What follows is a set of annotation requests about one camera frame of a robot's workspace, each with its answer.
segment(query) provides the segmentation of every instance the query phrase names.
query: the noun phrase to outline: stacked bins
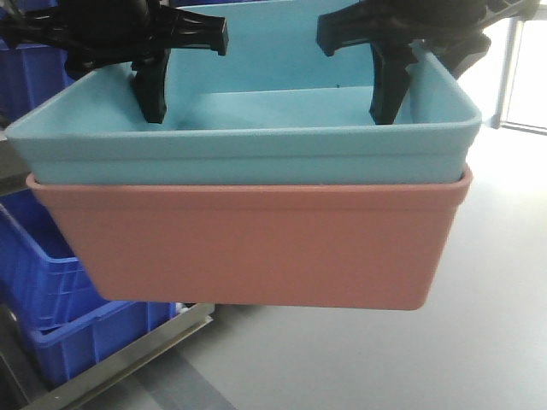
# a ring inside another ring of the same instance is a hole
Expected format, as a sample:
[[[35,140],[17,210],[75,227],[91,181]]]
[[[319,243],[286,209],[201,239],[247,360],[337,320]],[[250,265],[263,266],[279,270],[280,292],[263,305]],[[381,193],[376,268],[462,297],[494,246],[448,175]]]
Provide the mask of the stacked bins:
[[[7,130],[34,172],[29,186],[104,296],[425,301],[471,182],[480,115],[416,45],[396,122],[376,126],[368,47],[328,58],[315,43],[318,16],[351,3],[195,8],[227,18],[229,53],[173,50],[163,124],[144,121],[122,64]]]
[[[23,10],[35,10],[54,7],[57,1],[17,3]],[[42,44],[20,44],[12,50],[0,38],[0,111],[8,120],[19,119],[73,83],[64,70],[66,56]]]
[[[0,197],[0,289],[26,346],[53,384],[174,314],[170,303],[104,300],[29,190]]]

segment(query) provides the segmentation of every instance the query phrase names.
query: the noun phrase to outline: floor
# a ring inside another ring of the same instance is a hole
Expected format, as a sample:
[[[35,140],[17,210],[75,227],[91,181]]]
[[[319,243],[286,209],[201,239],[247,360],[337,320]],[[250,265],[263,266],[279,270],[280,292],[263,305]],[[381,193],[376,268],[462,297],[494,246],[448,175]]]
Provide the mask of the floor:
[[[545,410],[547,138],[481,131],[415,312],[220,306],[85,410]]]

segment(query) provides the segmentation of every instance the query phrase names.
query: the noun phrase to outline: blue plastic crate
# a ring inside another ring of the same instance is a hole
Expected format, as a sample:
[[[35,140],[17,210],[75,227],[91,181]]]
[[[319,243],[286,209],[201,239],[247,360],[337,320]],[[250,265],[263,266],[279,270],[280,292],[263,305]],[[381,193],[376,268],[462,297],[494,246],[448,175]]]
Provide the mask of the blue plastic crate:
[[[53,331],[21,323],[25,345],[38,359],[45,378],[62,384],[165,323],[175,303],[110,302]]]
[[[41,184],[283,185],[450,183],[480,112],[435,58],[418,62],[395,124],[368,113],[367,44],[326,57],[317,19],[355,0],[192,8],[227,18],[226,56],[173,50],[168,112],[148,124],[130,64],[91,73],[6,130]]]
[[[17,317],[42,330],[107,303],[29,190],[0,197],[0,288]]]
[[[0,41],[0,110],[15,121],[71,85],[64,70],[67,53],[42,44],[15,50]]]
[[[20,10],[38,10],[47,9],[48,7],[55,7],[57,5],[56,0],[17,0],[17,7]],[[0,19],[6,15],[4,9],[0,8]]]

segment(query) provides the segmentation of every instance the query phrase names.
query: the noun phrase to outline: metal shelf rail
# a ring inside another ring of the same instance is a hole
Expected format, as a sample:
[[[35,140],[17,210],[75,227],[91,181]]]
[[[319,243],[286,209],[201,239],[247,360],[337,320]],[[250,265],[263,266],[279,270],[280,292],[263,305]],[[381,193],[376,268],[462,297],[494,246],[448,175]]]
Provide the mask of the metal shelf rail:
[[[215,305],[198,303],[91,369],[48,391],[21,351],[15,322],[0,306],[0,371],[9,380],[21,410],[72,410],[154,360],[212,321]]]

